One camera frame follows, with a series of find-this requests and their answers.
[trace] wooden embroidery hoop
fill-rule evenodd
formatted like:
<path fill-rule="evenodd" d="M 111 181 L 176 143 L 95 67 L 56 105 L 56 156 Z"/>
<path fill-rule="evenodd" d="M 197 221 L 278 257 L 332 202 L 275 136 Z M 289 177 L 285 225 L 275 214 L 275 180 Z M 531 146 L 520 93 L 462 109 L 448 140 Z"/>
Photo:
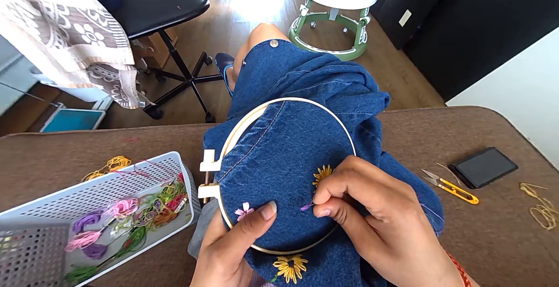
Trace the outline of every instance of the wooden embroidery hoop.
<path fill-rule="evenodd" d="M 243 117 L 237 123 L 237 125 L 233 128 L 231 133 L 229 133 L 229 136 L 227 137 L 227 140 L 225 140 L 225 144 L 223 145 L 223 148 L 221 149 L 219 160 L 215 161 L 215 150 L 214 149 L 205 149 L 204 150 L 204 161 L 202 161 L 200 163 L 200 171 L 201 172 L 206 172 L 206 181 L 205 181 L 205 184 L 200 185 L 200 187 L 198 188 L 198 198 L 199 199 L 216 198 L 217 202 L 219 204 L 219 209 L 221 211 L 221 216 L 223 216 L 223 219 L 225 219 L 225 222 L 227 223 L 229 228 L 232 228 L 234 225 L 233 225 L 233 222 L 231 221 L 231 218 L 229 217 L 229 215 L 225 211 L 225 206 L 223 205 L 223 198 L 221 196 L 220 185 L 218 183 L 209 183 L 209 181 L 208 181 L 209 173 L 210 173 L 210 171 L 220 171 L 221 170 L 221 161 L 223 160 L 223 157 L 235 147 L 235 145 L 237 144 L 237 141 L 239 141 L 239 139 L 241 138 L 241 136 L 243 135 L 245 130 L 251 124 L 253 124 L 258 118 L 260 118 L 260 116 L 262 116 L 262 114 L 264 113 L 264 111 L 266 110 L 266 108 L 270 104 L 274 104 L 274 103 L 280 102 L 280 101 L 301 101 L 301 102 L 306 102 L 308 104 L 318 106 L 318 107 L 326 110 L 329 114 L 332 115 L 332 117 L 334 117 L 334 119 L 336 119 L 336 121 L 338 121 L 338 123 L 344 129 L 344 131 L 346 132 L 346 134 L 348 136 L 349 142 L 351 143 L 351 147 L 353 149 L 353 155 L 355 155 L 355 156 L 357 155 L 356 152 L 355 152 L 355 146 L 353 145 L 353 140 L 351 139 L 351 136 L 350 136 L 349 132 L 347 131 L 346 127 L 344 126 L 344 124 L 342 123 L 342 121 L 340 121 L 340 119 L 333 112 L 331 112 L 328 108 L 324 107 L 323 105 L 320 105 L 317 102 L 314 102 L 312 100 L 308 100 L 308 99 L 305 99 L 305 98 L 296 98 L 296 97 L 277 98 L 277 99 L 265 102 L 262 105 L 254 108 L 252 111 L 247 113 L 245 115 L 245 117 Z M 261 251 L 261 252 L 264 252 L 264 253 L 267 253 L 267 254 L 271 254 L 271 255 L 293 255 L 293 254 L 300 253 L 302 251 L 308 250 L 308 249 L 316 246 L 317 244 L 319 244 L 320 242 L 325 240 L 326 237 L 328 237 L 336 229 L 336 227 L 337 226 L 333 227 L 330 232 L 328 232 L 322 239 L 318 240 L 317 242 L 311 244 L 308 247 L 304 247 L 304 248 L 294 250 L 294 251 L 274 251 L 274 250 L 269 250 L 269 249 L 259 247 L 257 245 L 251 245 L 251 247 L 258 250 L 258 251 Z"/>

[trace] light switch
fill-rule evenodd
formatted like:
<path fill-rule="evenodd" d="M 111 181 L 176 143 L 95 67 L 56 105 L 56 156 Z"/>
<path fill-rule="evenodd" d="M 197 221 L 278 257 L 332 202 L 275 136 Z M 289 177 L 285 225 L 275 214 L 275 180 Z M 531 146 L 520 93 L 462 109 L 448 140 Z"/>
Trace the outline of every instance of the light switch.
<path fill-rule="evenodd" d="M 410 16 L 411 16 L 410 10 L 406 10 L 406 11 L 404 12 L 404 15 L 402 15 L 402 18 L 401 18 L 400 21 L 398 22 L 398 23 L 400 23 L 400 26 L 403 27 L 403 26 L 406 24 L 406 22 L 408 21 L 408 19 L 410 18 Z"/>

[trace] brown table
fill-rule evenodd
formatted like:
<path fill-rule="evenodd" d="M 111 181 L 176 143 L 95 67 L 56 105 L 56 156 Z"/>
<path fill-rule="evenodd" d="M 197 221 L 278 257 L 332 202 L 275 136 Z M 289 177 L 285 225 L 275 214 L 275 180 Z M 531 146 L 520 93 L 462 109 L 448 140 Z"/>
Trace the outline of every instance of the brown table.
<path fill-rule="evenodd" d="M 502 116 L 479 107 L 388 111 L 379 115 L 383 148 L 404 166 L 442 177 L 435 162 L 451 163 L 494 146 L 519 169 L 483 189 L 471 205 L 436 188 L 446 214 L 443 246 L 482 286 L 559 285 L 559 228 L 546 231 L 529 215 L 537 200 L 518 183 L 548 187 L 541 194 L 559 206 L 559 172 Z M 116 155 L 133 161 L 176 150 L 199 184 L 202 136 L 212 125 L 170 125 L 0 139 L 0 211 L 71 186 Z M 91 283 L 92 286 L 186 286 L 194 259 L 186 247 L 190 227 Z"/>

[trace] fingernail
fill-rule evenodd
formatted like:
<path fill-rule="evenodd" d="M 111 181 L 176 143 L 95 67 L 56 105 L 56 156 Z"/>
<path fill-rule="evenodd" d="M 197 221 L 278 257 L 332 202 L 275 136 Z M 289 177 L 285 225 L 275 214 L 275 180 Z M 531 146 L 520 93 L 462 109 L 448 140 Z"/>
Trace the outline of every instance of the fingernail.
<path fill-rule="evenodd" d="M 318 218 L 320 217 L 325 217 L 325 216 L 329 216 L 330 215 L 330 210 L 329 209 L 325 209 L 324 211 L 318 213 Z"/>
<path fill-rule="evenodd" d="M 276 205 L 276 202 L 270 201 L 264 206 L 264 208 L 262 208 L 260 213 L 262 214 L 262 217 L 264 217 L 264 219 L 268 220 L 276 215 L 277 210 L 278 206 Z"/>

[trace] perforated basket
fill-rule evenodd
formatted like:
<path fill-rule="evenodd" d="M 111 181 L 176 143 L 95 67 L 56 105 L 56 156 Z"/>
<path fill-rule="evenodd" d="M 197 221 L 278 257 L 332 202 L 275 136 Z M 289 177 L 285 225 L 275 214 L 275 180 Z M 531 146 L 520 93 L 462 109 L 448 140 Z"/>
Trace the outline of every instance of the perforated basket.
<path fill-rule="evenodd" d="M 117 200 L 158 193 L 162 181 L 171 181 L 180 173 L 185 178 L 189 200 L 177 218 L 156 231 L 149 231 L 140 250 L 108 262 L 97 275 L 76 286 L 87 284 L 198 220 L 200 205 L 196 187 L 179 153 L 169 152 L 118 171 L 146 175 L 111 172 L 0 213 L 0 287 L 72 286 L 64 282 L 64 275 L 72 265 L 99 265 L 126 240 L 126 235 L 122 235 L 112 242 L 110 231 L 103 232 L 96 243 L 108 245 L 108 250 L 100 260 L 86 257 L 80 249 L 66 253 L 64 248 L 74 235 L 70 231 L 72 224 Z M 86 230 L 99 229 L 100 224 Z"/>

